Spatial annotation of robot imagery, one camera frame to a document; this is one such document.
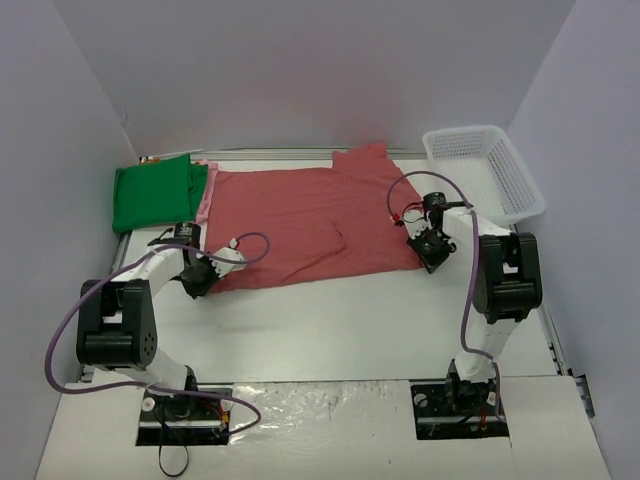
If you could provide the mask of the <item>red t shirt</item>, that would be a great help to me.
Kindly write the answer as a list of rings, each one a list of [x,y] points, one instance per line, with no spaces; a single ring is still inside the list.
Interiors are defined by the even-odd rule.
[[[418,193],[383,143],[336,152],[329,168],[217,174],[206,227],[211,252],[240,243],[254,264],[215,292],[414,270],[419,258],[386,201],[400,210]]]

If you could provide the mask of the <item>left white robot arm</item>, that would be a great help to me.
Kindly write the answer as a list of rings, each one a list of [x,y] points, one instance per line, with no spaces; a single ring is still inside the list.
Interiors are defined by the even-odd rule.
[[[144,385],[169,388],[165,406],[179,418],[195,415],[201,406],[193,370],[172,360],[158,346],[153,297],[177,281],[196,299],[219,280],[211,259],[181,247],[199,248],[201,227],[180,222],[171,237],[149,242],[150,249],[169,248],[100,287],[79,309],[76,356],[80,363],[116,371]]]

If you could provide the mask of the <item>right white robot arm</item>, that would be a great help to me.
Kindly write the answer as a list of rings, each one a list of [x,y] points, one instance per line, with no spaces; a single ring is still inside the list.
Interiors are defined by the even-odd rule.
[[[497,362],[513,332],[543,298],[536,237],[515,233],[442,192],[402,212],[397,224],[430,274],[459,247],[471,250],[471,277],[460,327],[461,351],[450,362],[443,411],[468,414],[484,405],[500,412]]]

